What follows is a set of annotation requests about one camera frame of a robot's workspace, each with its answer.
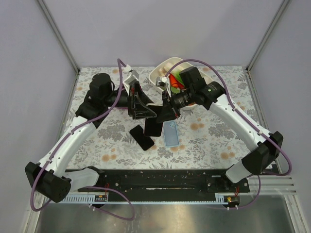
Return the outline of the black smartphone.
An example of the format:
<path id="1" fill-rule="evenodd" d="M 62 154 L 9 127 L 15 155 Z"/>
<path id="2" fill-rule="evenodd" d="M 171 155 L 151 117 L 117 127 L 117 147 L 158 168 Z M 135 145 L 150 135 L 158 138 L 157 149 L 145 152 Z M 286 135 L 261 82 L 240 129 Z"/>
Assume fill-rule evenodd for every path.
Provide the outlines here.
<path id="1" fill-rule="evenodd" d="M 148 106 L 156 113 L 156 117 L 145 119 L 144 135 L 149 137 L 160 137 L 162 135 L 163 123 L 157 123 L 157 116 L 161 113 L 162 106 L 151 104 Z"/>

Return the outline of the light blue phone case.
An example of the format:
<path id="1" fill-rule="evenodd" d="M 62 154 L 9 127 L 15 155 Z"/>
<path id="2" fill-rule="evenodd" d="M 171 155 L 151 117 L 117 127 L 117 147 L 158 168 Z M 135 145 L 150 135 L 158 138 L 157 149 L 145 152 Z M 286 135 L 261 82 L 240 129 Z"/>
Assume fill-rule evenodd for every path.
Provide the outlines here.
<path id="1" fill-rule="evenodd" d="M 179 145 L 177 124 L 175 121 L 166 121 L 163 123 L 163 133 L 165 146 L 168 148 Z"/>

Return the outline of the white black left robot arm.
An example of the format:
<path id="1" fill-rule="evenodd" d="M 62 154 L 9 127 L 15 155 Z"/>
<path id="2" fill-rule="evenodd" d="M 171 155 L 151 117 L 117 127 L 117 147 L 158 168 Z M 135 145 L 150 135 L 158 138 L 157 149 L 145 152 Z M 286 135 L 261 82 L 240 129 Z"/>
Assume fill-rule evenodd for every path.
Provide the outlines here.
<path id="1" fill-rule="evenodd" d="M 129 71 L 126 79 L 114 90 L 114 83 L 106 73 L 96 74 L 89 84 L 89 90 L 67 131 L 55 146 L 37 163 L 29 162 L 25 173 L 35 192 L 53 202 L 62 201 L 69 192 L 87 186 L 95 186 L 102 172 L 89 166 L 78 171 L 66 172 L 67 166 L 87 138 L 94 133 L 114 107 L 126 107 L 133 119 L 154 117 L 149 108 L 151 100 L 143 93 L 138 73 Z"/>

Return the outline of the black phone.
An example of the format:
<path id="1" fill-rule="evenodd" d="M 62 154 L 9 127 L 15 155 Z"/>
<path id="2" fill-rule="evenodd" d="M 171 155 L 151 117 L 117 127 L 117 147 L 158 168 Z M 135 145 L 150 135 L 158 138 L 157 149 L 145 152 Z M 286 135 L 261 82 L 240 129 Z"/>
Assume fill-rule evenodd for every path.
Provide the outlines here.
<path id="1" fill-rule="evenodd" d="M 147 151 L 155 144 L 151 137 L 144 135 L 143 128 L 140 125 L 132 128 L 129 133 L 144 151 Z"/>

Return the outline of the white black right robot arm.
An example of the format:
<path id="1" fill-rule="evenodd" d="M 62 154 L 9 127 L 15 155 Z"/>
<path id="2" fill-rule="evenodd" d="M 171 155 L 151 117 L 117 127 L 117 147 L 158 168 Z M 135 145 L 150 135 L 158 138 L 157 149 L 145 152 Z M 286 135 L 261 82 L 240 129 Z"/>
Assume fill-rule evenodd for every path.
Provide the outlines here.
<path id="1" fill-rule="evenodd" d="M 163 106 L 157 122 L 177 119 L 180 117 L 180 109 L 189 103 L 201 105 L 220 117 L 250 151 L 226 171 L 225 175 L 232 183 L 251 175 L 260 175 L 279 156 L 282 134 L 271 133 L 257 124 L 233 103 L 229 92 L 218 82 L 206 83 L 196 67 L 182 70 L 180 77 L 185 88 L 172 96 L 167 91 L 162 93 Z"/>

